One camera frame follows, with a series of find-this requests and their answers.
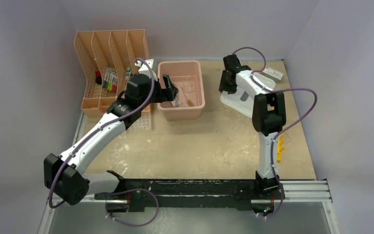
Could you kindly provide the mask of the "metal crucible tongs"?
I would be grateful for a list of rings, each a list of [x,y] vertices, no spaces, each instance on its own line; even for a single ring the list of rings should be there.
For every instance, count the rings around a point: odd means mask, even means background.
[[[182,96],[186,98],[186,95],[184,93],[184,90],[182,87],[178,88],[178,93],[175,96],[174,101],[172,102],[172,105],[174,107],[187,107],[187,104],[183,102]]]

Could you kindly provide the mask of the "white plastic lid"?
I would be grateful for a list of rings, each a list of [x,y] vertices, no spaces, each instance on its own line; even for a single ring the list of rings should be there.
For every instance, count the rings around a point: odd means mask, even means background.
[[[236,93],[228,94],[227,92],[222,92],[220,100],[225,105],[252,118],[254,96],[267,94],[268,92],[252,81],[250,71],[240,72],[238,74],[238,82]]]

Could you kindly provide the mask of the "small glass beaker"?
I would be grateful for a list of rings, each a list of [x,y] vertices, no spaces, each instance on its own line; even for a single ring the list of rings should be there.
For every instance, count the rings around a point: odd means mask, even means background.
[[[196,83],[195,82],[185,82],[183,84],[183,87],[184,91],[186,93],[193,93],[193,92],[196,92]]]

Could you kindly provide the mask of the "clear acrylic tube rack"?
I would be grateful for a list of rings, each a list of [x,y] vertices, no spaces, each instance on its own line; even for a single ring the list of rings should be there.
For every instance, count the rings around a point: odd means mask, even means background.
[[[151,113],[145,112],[141,114],[141,117],[134,122],[128,131],[147,131],[152,129]]]

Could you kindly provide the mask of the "pink plastic bin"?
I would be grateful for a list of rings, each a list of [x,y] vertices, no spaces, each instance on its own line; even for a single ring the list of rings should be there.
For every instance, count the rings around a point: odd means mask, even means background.
[[[203,77],[197,60],[162,61],[158,64],[159,76],[169,75],[178,88],[176,100],[157,104],[167,121],[198,118],[205,107]]]

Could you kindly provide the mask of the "yellow test tube rack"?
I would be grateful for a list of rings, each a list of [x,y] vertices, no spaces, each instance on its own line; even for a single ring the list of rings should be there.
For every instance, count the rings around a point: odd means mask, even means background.
[[[277,162],[281,162],[281,154],[284,150],[284,134],[280,135],[279,140],[278,140],[278,151],[277,151]]]

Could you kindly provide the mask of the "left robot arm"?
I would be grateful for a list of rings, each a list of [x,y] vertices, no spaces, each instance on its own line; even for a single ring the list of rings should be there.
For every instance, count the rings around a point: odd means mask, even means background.
[[[134,75],[98,123],[76,144],[59,155],[48,154],[43,161],[44,185],[51,208],[53,196],[75,205],[88,193],[90,180],[84,178],[90,163],[116,137],[128,130],[151,103],[174,101],[179,89],[168,74],[162,78]]]

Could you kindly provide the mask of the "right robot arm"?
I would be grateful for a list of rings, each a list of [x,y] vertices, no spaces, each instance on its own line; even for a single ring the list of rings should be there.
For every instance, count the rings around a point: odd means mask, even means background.
[[[275,144],[286,124],[284,94],[274,93],[274,82],[241,65],[236,54],[224,57],[223,63],[220,99],[252,120],[260,150],[254,192],[257,197],[266,198],[279,187]]]

